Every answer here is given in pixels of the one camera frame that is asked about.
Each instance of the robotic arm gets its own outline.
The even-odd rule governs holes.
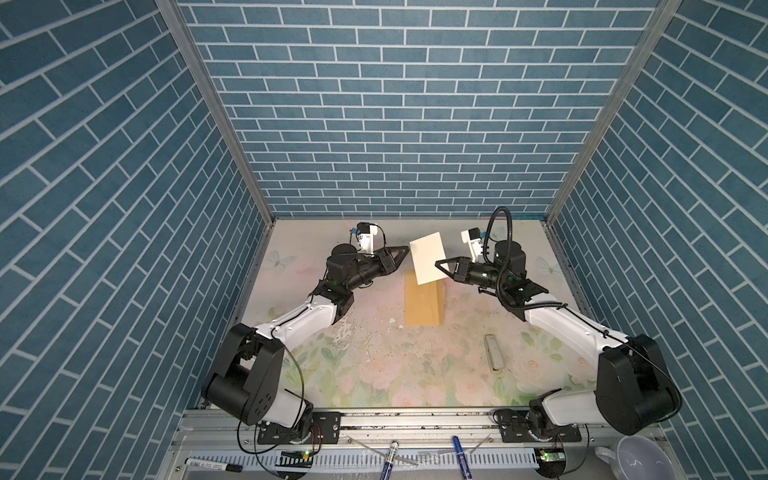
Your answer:
[[[384,237],[384,247],[373,250],[373,236],[378,231],[376,225],[358,223],[352,233],[358,237],[361,251],[351,243],[334,247],[326,261],[326,275],[302,305],[256,327],[242,323],[232,327],[203,384],[203,397],[246,425],[260,420],[276,422],[292,429],[290,438],[306,437],[312,403],[277,389],[283,353],[338,322],[352,306],[355,288],[400,267],[409,248],[388,247]],[[250,370],[240,364],[242,359],[252,358]]]
[[[676,415],[682,395],[669,376],[657,343],[642,334],[629,337],[608,329],[568,309],[543,286],[527,279],[525,253],[519,243],[511,241],[508,210],[500,207],[494,212],[487,232],[499,211],[508,216],[508,237],[496,243],[493,260],[488,260],[487,233],[475,228],[462,232],[471,257],[440,260],[435,266],[456,282],[476,285],[479,293],[496,296],[520,320],[559,338],[598,370],[594,391],[555,391],[532,400],[528,414],[531,432],[549,439],[563,425],[607,423],[633,435]]]

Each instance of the blue brick wall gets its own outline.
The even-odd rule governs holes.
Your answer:
[[[663,346],[689,478],[766,478],[766,25],[684,0],[554,224],[597,317]]]
[[[543,217],[656,3],[180,2],[276,215],[520,218]]]
[[[0,2],[0,478],[155,475],[262,229],[152,0]]]

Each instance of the blue marker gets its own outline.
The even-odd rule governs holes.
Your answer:
[[[392,464],[395,462],[395,455],[397,455],[397,447],[397,442],[389,444],[389,454],[386,456],[386,462],[384,462],[384,470],[382,471],[380,480],[389,480],[389,473],[392,472]]]
[[[462,444],[458,441],[456,435],[453,436],[453,448],[456,450],[458,466],[462,469],[462,477],[464,480],[472,480],[472,473],[469,471],[469,465],[467,464],[467,455],[465,455]]]

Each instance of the black mounting plate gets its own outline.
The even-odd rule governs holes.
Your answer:
[[[341,412],[313,412],[312,424],[320,427],[320,433],[323,436],[323,444],[335,445],[339,443],[339,428],[341,427]],[[269,425],[262,425],[259,429],[259,445],[275,445],[281,438],[286,435],[289,429],[277,423],[270,423]],[[312,443],[312,436],[310,435],[303,444],[308,445]],[[288,440],[282,442],[283,445],[295,445]]]
[[[504,443],[521,442],[542,442],[551,444],[551,440],[543,441],[531,435],[528,428],[528,409],[499,409],[495,411],[494,417],[501,425],[499,431],[502,434]],[[581,433],[578,428],[572,426],[561,427],[561,437],[563,442],[581,442]]]

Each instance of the metal corner post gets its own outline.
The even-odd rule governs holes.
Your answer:
[[[224,143],[227,144],[227,148],[232,155],[237,170],[242,175],[245,184],[248,187],[253,201],[261,212],[264,220],[268,225],[272,225],[275,221],[274,215],[270,210],[270,205],[266,202],[266,198],[259,188],[259,184],[256,182],[256,177],[253,175],[253,169],[251,169],[248,163],[243,145],[237,138],[232,122],[230,121],[227,111],[224,109],[219,94],[214,86],[214,81],[211,79],[208,69],[205,66],[203,57],[200,55],[200,51],[197,49],[197,44],[192,37],[192,31],[187,25],[187,21],[184,19],[184,13],[177,0],[156,0],[157,7],[160,9],[160,14],[163,16],[163,20],[168,25],[170,35],[176,41],[176,46],[179,48],[182,58],[187,63],[187,67],[192,74],[197,88],[203,95],[211,116],[216,122],[216,126],[219,128],[221,137],[224,139]]]
[[[554,220],[560,214],[560,211],[565,206],[565,202],[568,196],[571,194],[576,183],[584,173],[589,165],[592,155],[597,150],[598,145],[603,140],[608,127],[611,126],[616,114],[619,112],[619,108],[624,103],[624,99],[627,98],[629,92],[632,89],[632,85],[640,76],[643,71],[645,63],[650,58],[650,54],[653,53],[656,44],[661,39],[661,35],[664,30],[667,29],[670,21],[672,20],[674,13],[680,6],[682,0],[659,0],[659,5],[654,10],[648,19],[645,30],[637,43],[637,46],[632,50],[627,64],[624,66],[624,70],[621,71],[619,78],[616,80],[616,85],[613,91],[605,102],[605,106],[600,110],[597,119],[594,121],[592,130],[587,134],[584,139],[584,144],[581,145],[574,163],[571,165],[571,169],[565,175],[563,184],[560,186],[554,200],[550,204],[546,213],[547,224],[552,224]]]

